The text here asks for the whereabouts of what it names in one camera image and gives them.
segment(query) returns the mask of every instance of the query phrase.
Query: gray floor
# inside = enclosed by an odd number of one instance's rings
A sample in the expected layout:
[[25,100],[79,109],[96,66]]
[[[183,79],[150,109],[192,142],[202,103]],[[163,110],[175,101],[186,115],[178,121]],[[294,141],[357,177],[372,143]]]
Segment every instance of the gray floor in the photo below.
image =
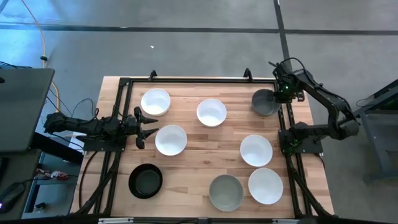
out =
[[[229,27],[276,29],[272,0],[25,0],[43,24],[135,27]],[[397,30],[393,0],[280,0],[287,29]],[[19,0],[0,14],[2,24],[31,23]],[[49,67],[56,70],[61,98],[72,108],[83,98],[98,99],[105,75],[240,77],[249,67],[256,77],[271,77],[267,61],[283,59],[279,34],[45,31]],[[396,35],[288,35],[290,56],[298,57],[316,81],[355,102],[398,76]],[[0,60],[40,67],[36,30],[0,30]],[[326,110],[310,100],[314,121]],[[90,105],[76,110],[91,116]],[[47,103],[42,113],[52,113]],[[326,176],[337,215],[398,222],[398,181],[366,185],[363,175],[377,172],[364,133],[344,141],[323,140]]]

